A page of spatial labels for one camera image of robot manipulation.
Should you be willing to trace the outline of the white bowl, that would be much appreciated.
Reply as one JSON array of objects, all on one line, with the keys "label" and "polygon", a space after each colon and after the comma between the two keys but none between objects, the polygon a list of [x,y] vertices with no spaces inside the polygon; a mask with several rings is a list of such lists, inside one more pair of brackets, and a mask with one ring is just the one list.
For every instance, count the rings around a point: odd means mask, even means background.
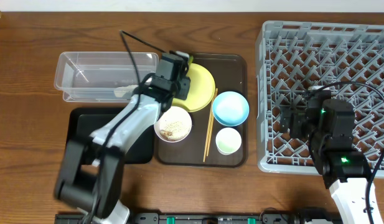
[{"label": "white bowl", "polygon": [[190,114],[178,106],[171,106],[154,124],[156,135],[169,143],[182,141],[189,135],[191,129]]}]

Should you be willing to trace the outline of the small white cup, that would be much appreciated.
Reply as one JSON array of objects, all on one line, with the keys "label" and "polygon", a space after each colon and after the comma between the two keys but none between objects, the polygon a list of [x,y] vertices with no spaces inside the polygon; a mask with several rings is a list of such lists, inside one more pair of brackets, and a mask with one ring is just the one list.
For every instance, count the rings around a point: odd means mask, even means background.
[{"label": "small white cup", "polygon": [[217,133],[215,143],[219,153],[228,156],[241,147],[241,135],[234,128],[223,128]]}]

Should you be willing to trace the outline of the pile of rice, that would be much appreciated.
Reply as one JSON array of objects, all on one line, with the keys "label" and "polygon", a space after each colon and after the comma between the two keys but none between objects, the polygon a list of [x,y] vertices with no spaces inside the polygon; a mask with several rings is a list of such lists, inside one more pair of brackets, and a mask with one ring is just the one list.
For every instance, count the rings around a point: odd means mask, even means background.
[{"label": "pile of rice", "polygon": [[160,134],[168,141],[178,141],[186,137],[189,127],[182,121],[169,121],[160,125]]}]

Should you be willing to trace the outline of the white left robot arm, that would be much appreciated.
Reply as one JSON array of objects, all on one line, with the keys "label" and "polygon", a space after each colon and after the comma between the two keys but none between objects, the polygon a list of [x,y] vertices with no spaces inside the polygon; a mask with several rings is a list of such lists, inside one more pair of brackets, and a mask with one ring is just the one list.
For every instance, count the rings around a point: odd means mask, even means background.
[{"label": "white left robot arm", "polygon": [[54,197],[84,212],[79,223],[127,222],[129,210],[119,200],[126,154],[174,99],[188,97],[191,83],[186,75],[150,73],[111,121],[86,138],[67,141]]}]

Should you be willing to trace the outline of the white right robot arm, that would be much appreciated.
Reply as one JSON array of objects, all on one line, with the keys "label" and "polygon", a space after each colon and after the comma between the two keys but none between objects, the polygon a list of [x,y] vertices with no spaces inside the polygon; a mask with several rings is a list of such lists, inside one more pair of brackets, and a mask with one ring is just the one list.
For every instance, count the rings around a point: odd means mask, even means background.
[{"label": "white right robot arm", "polygon": [[308,141],[316,171],[343,223],[382,223],[367,158],[353,146],[355,111],[328,88],[311,89],[304,110],[283,109],[280,132]]}]

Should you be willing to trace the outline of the grey plastic dishwasher rack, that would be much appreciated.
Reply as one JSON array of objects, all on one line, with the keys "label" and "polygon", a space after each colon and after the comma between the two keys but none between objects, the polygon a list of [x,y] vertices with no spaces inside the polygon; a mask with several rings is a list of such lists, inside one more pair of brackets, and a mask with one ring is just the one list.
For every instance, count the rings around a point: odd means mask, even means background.
[{"label": "grey plastic dishwasher rack", "polygon": [[279,120],[283,108],[305,109],[308,88],[330,85],[354,106],[354,148],[384,179],[384,26],[266,21],[255,52],[261,171],[316,174],[307,142],[279,132]]}]

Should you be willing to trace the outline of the yellow round plate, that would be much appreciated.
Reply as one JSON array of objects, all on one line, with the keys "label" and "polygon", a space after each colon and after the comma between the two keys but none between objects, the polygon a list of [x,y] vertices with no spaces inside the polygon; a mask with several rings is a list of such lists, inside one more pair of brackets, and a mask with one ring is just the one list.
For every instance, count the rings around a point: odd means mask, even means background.
[{"label": "yellow round plate", "polygon": [[203,66],[192,63],[187,77],[190,78],[190,89],[186,100],[174,98],[172,106],[178,106],[192,113],[206,107],[215,93],[215,80]]}]

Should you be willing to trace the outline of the light blue bowl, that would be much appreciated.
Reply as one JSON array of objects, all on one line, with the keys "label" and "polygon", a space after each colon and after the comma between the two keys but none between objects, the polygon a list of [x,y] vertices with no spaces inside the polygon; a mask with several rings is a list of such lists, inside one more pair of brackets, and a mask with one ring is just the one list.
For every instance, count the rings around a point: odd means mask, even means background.
[{"label": "light blue bowl", "polygon": [[243,95],[235,91],[226,91],[214,99],[212,112],[221,125],[233,127],[247,120],[250,107]]}]

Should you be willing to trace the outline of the dark brown serving tray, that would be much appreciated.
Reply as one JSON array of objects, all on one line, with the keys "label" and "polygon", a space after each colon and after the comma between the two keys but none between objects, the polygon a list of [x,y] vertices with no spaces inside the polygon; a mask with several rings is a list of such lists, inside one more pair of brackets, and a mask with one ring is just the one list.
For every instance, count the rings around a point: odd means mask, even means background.
[{"label": "dark brown serving tray", "polygon": [[[219,93],[235,91],[247,97],[246,62],[239,55],[229,54],[195,54],[194,63],[205,67],[215,80]],[[227,167],[241,166],[248,158],[247,122],[235,129],[240,133],[242,143],[240,148],[225,156],[219,153],[215,137],[223,126],[213,122],[212,138],[208,157],[204,157],[206,133],[210,106],[192,112],[192,129],[190,134],[180,142],[169,143],[156,139],[154,148],[156,159],[165,165],[198,166],[198,167]]]}]

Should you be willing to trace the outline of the clear plastic bin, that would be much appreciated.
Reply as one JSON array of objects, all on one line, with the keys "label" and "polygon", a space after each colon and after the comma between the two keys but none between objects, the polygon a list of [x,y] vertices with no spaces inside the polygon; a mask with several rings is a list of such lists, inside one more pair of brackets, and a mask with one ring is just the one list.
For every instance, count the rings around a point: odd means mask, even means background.
[{"label": "clear plastic bin", "polygon": [[122,103],[131,98],[116,98],[117,87],[137,85],[156,71],[159,56],[153,52],[133,52],[136,67],[128,52],[64,52],[60,55],[54,87],[63,91],[65,101]]}]

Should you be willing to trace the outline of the black rectangular tray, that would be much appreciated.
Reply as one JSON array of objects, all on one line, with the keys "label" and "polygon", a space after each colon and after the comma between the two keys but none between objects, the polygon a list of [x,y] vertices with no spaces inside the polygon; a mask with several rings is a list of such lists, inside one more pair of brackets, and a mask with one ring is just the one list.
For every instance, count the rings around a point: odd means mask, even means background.
[{"label": "black rectangular tray", "polygon": [[[67,141],[75,136],[89,137],[90,133],[110,122],[122,108],[76,108],[70,113]],[[125,164],[146,164],[154,155],[154,128],[147,128],[125,155]]]}]

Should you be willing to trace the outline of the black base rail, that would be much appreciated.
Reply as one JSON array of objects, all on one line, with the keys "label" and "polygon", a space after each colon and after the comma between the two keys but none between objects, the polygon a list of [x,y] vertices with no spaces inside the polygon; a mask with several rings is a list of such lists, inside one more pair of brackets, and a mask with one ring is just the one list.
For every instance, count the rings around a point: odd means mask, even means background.
[{"label": "black base rail", "polygon": [[159,215],[157,213],[139,213],[131,216],[126,224],[249,224],[249,223],[342,223],[340,218],[330,215],[302,217],[297,215],[264,213],[262,215]]}]

